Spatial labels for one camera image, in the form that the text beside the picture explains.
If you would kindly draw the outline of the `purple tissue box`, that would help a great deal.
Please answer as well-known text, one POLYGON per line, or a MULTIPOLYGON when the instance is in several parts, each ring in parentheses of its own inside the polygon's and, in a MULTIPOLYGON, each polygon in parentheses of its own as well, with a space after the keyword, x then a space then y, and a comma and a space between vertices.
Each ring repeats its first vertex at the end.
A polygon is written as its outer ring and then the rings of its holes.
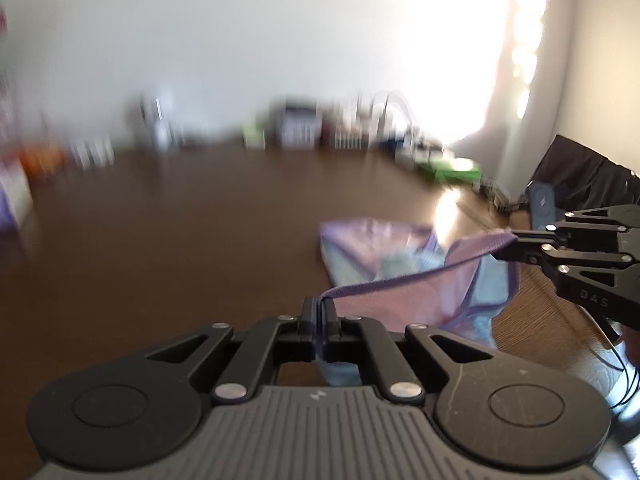
POLYGON ((32 211, 32 192, 22 164, 17 160, 1 163, 0 230, 18 230, 32 211))

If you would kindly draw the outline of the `green flat box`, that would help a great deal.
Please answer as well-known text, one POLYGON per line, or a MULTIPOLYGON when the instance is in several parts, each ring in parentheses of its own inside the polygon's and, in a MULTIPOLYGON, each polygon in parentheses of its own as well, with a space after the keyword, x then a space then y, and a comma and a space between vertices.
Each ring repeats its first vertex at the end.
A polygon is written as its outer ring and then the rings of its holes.
POLYGON ((435 182, 477 183, 482 180, 482 168, 468 158, 431 158, 420 162, 419 170, 428 180, 435 182))

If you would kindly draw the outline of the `black chair with jacket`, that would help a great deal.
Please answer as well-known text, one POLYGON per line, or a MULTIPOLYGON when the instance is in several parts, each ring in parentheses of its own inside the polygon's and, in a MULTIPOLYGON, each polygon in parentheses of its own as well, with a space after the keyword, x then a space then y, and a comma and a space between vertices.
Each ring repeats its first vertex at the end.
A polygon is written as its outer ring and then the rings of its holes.
POLYGON ((555 136, 530 183, 550 185, 565 211, 638 205, 639 177, 566 136, 555 136))

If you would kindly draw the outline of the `orange snack bag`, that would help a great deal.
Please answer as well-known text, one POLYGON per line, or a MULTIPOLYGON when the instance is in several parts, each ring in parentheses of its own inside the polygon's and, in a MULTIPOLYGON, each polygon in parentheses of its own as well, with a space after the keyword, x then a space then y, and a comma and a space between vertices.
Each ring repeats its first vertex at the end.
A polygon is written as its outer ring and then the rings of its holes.
POLYGON ((21 150, 20 162, 29 180, 40 180, 65 165, 65 153, 56 145, 28 146, 21 150))

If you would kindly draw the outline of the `white multi plug adapter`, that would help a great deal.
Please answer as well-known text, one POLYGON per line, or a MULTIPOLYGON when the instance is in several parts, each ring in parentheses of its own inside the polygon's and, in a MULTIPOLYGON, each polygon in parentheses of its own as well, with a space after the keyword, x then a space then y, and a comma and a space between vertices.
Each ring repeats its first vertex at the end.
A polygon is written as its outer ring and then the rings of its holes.
POLYGON ((82 169, 104 168, 114 164, 115 153, 110 138, 77 141, 72 145, 76 165, 82 169))

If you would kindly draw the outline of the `pink and blue garment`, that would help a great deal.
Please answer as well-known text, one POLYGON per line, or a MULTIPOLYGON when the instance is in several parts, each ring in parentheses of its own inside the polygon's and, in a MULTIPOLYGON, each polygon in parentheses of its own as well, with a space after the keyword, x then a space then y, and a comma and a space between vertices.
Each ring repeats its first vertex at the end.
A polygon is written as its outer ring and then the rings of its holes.
POLYGON ((321 257, 332 286, 322 299, 401 333, 420 323, 494 348, 492 321, 518 291, 518 267, 495 258, 515 240, 492 230, 440 246, 425 224, 356 218, 322 223, 321 257))

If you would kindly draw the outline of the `black power bank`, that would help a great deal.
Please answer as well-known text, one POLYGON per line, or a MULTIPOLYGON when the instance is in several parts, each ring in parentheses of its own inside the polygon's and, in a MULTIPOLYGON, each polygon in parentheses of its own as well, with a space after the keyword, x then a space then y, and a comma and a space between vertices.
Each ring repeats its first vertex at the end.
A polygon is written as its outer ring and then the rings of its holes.
POLYGON ((526 188, 530 227, 543 231, 548 224, 557 222, 561 213, 555 205, 554 189, 548 183, 530 181, 526 188))

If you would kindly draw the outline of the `white floral tin box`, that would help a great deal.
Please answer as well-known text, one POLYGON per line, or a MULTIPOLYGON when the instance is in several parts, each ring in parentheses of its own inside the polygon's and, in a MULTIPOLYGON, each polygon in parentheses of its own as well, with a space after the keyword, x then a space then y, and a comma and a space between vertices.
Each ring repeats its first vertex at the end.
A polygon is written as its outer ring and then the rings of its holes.
POLYGON ((280 148, 312 150, 320 140, 322 117, 316 104, 285 102, 271 113, 280 148))

